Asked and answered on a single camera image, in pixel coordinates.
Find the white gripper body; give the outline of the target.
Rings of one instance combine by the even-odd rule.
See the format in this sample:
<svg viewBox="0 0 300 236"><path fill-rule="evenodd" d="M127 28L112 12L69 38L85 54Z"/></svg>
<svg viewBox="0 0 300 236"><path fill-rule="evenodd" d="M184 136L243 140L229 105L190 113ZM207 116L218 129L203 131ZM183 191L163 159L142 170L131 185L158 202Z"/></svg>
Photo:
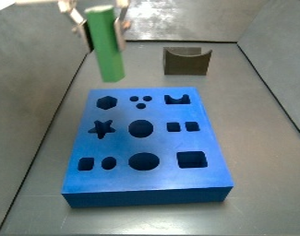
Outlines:
<svg viewBox="0 0 300 236"><path fill-rule="evenodd" d="M14 5L32 5L32 4L44 4L55 3L59 0L14 0Z"/></svg>

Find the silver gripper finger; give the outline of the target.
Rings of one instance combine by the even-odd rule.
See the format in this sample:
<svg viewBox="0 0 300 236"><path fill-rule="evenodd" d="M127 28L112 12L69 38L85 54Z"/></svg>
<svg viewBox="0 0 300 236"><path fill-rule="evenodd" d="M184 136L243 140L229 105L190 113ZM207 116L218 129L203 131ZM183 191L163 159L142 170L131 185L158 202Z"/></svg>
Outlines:
<svg viewBox="0 0 300 236"><path fill-rule="evenodd" d="M126 47L123 33L131 27L131 22L124 19L128 6L130 6L130 0L116 0L116 7L119 8L119 14L113 21L113 30L116 36L117 49L120 51L123 51Z"/></svg>
<svg viewBox="0 0 300 236"><path fill-rule="evenodd" d="M75 0L57 0L56 1L57 9L61 14L67 14L71 21L73 22L73 27L71 31L79 35L83 40L83 43L87 47L88 51L93 50L88 27L87 27L87 20L81 17L79 11L76 10L76 1Z"/></svg>

